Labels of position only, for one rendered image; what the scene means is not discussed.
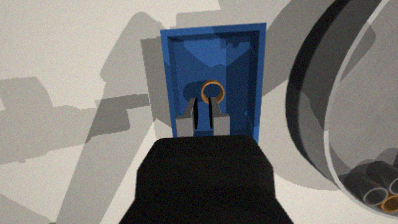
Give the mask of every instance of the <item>metal ring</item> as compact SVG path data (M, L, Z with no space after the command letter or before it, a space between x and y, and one ring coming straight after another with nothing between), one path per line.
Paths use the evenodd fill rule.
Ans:
M200 92L203 101L205 103L209 104L209 98L205 95L205 93L203 91L205 90L206 86L208 86L210 84L216 84L216 85L220 86L220 93L216 97L217 103L220 103L224 99L225 90L224 90L224 87L221 85L221 83L219 83L217 80L214 80L214 79L209 79L209 80L207 80L206 82L203 83L202 90Z

